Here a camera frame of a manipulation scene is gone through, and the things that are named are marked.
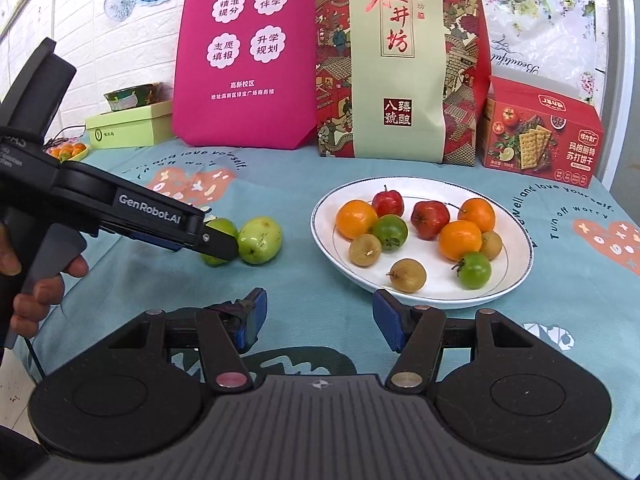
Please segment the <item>person's left hand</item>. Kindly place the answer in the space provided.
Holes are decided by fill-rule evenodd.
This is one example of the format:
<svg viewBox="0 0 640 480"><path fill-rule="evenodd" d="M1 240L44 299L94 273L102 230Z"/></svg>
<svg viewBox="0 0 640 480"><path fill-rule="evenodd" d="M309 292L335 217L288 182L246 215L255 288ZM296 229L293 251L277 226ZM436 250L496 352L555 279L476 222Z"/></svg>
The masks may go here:
<svg viewBox="0 0 640 480"><path fill-rule="evenodd" d="M13 236L1 226L1 345L12 348L17 336L30 338L51 307L64 296L62 274L82 278L89 267L82 252L85 237L60 224L47 229L32 263L17 255Z"/></svg>

